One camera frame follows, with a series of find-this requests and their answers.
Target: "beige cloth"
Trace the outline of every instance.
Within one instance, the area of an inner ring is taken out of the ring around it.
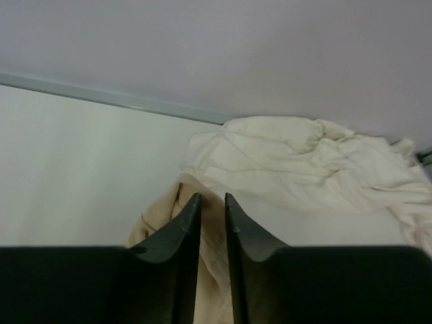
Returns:
[[[182,174],[168,192],[142,214],[130,234],[127,246],[141,242],[177,216],[195,192],[202,196],[202,210],[194,323],[233,323],[225,204],[197,179]]]

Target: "dark object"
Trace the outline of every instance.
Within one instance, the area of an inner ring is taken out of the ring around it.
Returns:
[[[1,248],[0,323],[191,324],[200,196],[140,244]]]
[[[225,207],[235,324],[432,323],[432,261],[423,251],[291,248],[231,194]]]

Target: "gray background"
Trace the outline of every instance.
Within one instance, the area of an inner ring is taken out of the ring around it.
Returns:
[[[430,0],[3,0],[0,72],[425,148],[431,17]]]

